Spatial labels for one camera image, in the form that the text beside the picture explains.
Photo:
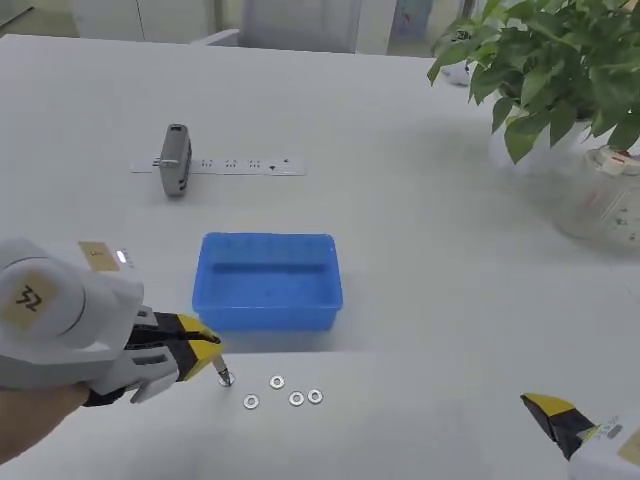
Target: plastic container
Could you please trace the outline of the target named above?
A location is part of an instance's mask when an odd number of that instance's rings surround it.
[[[214,330],[328,330],[342,308],[333,238],[209,233],[192,302]]]

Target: clear plastic jar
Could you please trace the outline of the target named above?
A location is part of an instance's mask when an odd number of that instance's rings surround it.
[[[598,246],[640,247],[640,161],[608,147],[587,152],[554,220]]]

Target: power strip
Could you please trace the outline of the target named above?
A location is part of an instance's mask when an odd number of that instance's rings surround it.
[[[132,173],[152,173],[160,160],[140,160],[131,165]],[[189,173],[209,175],[306,175],[305,165],[295,158],[252,159],[252,160],[213,160],[192,158]]]

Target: white flower pot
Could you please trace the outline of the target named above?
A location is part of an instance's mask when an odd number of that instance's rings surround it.
[[[504,141],[506,125],[502,125],[489,140],[489,157],[491,163],[499,169],[511,170],[519,175],[543,175],[552,170],[563,170],[573,158],[569,154],[587,128],[586,122],[578,122],[553,148],[549,127],[545,128],[533,145],[533,149],[517,164],[509,156]]]

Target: white cabinet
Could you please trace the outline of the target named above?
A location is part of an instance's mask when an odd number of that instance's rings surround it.
[[[215,0],[71,0],[84,38],[189,43],[214,33]]]
[[[144,41],[136,0],[72,0],[71,10],[83,38]]]
[[[215,33],[213,0],[137,0],[147,42],[190,43]]]

